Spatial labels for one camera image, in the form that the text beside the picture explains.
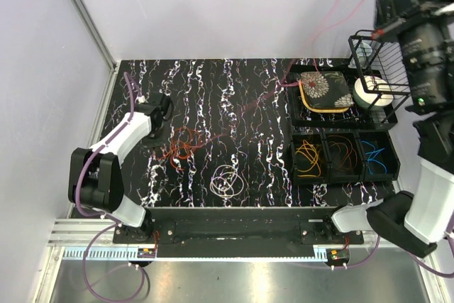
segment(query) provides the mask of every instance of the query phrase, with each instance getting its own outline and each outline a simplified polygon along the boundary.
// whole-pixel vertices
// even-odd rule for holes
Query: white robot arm
[[[82,206],[106,212],[121,223],[149,231],[153,228],[149,213],[124,194],[121,165],[126,156],[143,138],[154,138],[173,103],[164,94],[149,99],[146,104],[136,104],[135,111],[123,120],[102,140],[90,148],[76,149],[71,156],[70,186],[68,197],[76,202],[76,188],[82,168],[95,150],[100,150],[91,162],[80,188]]]
[[[416,194],[400,192],[368,205],[334,212],[334,233],[375,231],[404,250],[425,257],[454,228],[454,43],[448,24],[454,0],[376,0],[375,32],[398,41],[419,115],[421,174]]]

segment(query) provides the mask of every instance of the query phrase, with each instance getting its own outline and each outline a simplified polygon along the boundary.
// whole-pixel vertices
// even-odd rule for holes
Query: blue cable
[[[378,163],[379,165],[381,165],[383,168],[384,168],[384,173],[388,173],[388,169],[386,168],[385,165],[383,165],[380,161],[377,161],[375,158],[384,150],[384,148],[382,149],[379,149],[379,150],[375,150],[375,146],[367,141],[361,141],[361,143],[365,143],[366,145],[369,145],[371,146],[372,148],[374,148],[374,150],[372,152],[367,152],[365,153],[367,155],[367,168],[369,169],[369,174],[374,174],[372,173],[372,171],[370,170],[370,165],[369,163],[371,161],[375,162],[375,163]]]

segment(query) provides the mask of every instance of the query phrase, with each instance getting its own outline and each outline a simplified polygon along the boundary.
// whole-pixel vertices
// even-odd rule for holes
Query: black table
[[[345,60],[317,62],[327,66]],[[127,71],[145,96],[161,91],[175,103],[174,116],[163,132],[163,148],[168,150],[170,134],[183,126],[200,131],[204,144],[182,161],[183,170],[176,170],[168,158],[158,160],[162,148],[139,143],[122,167],[126,194],[147,207],[338,206],[391,194],[394,188],[389,182],[292,186],[285,167],[292,129],[289,107],[286,90],[277,86],[289,63],[282,59],[121,62],[102,136],[129,110],[123,79]],[[219,165],[237,165],[245,181],[243,191],[233,199],[224,200],[209,189]]]

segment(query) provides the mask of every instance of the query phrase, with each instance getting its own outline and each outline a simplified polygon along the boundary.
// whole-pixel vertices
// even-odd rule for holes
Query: black tray
[[[375,160],[387,168],[386,172],[384,171],[384,167],[379,163],[367,162],[368,156],[366,153],[373,151],[373,147],[362,141],[373,144],[375,150],[384,148]],[[358,131],[358,143],[360,144],[362,157],[365,161],[364,181],[397,180],[400,162],[387,131]]]
[[[307,140],[309,143],[319,146],[321,151],[319,153],[319,158],[321,159],[321,176],[319,177],[299,177],[301,175],[298,172],[300,170],[308,170],[311,167],[310,161],[301,154],[297,154],[296,151],[299,146],[302,145],[302,141]],[[323,139],[322,133],[293,133],[292,139],[290,140],[290,148],[292,150],[292,163],[290,167],[290,173],[292,175],[292,184],[294,186],[298,184],[326,184],[329,180],[329,162],[328,156],[326,154],[326,144]],[[308,175],[317,175],[319,169],[314,167],[311,171],[307,172]]]
[[[330,71],[341,71],[350,90],[353,90],[355,80],[358,78],[356,69],[349,67],[325,68]],[[316,71],[310,65],[294,65],[287,78],[287,83],[294,83],[301,72]],[[378,71],[370,72],[371,75],[380,76]],[[290,107],[290,116],[294,127],[320,127],[342,129],[390,129],[397,123],[397,117],[392,104],[380,110],[366,110],[353,105],[348,111],[341,114],[319,114],[304,107],[301,101],[299,87],[287,87],[287,98]]]
[[[328,155],[329,169],[331,171],[329,183],[361,182],[364,179],[365,161],[363,151],[358,141],[356,132],[323,133],[325,135],[326,154]],[[331,143],[343,143],[353,148],[350,157],[344,145],[331,145]]]

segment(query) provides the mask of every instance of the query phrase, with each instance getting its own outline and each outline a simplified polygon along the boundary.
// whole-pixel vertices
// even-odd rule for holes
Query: white backdrop
[[[327,24],[360,0],[343,0]],[[347,38],[372,28],[374,0],[347,23],[304,41],[334,0],[84,0],[112,55],[121,59],[342,57]]]
[[[31,302],[109,70],[70,0],[0,0],[0,302]]]

